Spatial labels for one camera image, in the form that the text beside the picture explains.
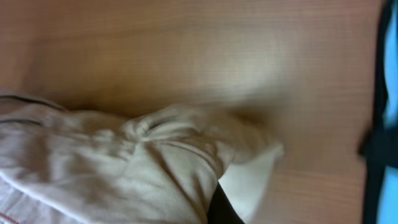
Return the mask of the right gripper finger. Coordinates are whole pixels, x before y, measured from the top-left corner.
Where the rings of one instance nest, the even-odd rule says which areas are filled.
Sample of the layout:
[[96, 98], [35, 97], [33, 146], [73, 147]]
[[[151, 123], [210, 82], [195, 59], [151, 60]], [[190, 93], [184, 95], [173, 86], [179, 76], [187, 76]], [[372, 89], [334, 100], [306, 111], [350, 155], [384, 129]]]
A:
[[207, 212], [208, 224], [244, 224], [218, 184], [211, 198]]

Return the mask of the beige khaki shorts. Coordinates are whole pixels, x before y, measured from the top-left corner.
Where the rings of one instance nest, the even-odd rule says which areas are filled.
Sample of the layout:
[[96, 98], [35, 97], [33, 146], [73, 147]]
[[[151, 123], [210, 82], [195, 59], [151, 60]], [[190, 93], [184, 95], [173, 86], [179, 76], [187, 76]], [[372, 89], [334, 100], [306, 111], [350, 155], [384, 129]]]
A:
[[208, 223], [221, 185], [255, 214], [283, 145], [232, 114], [171, 106], [138, 118], [1, 95], [2, 223]]

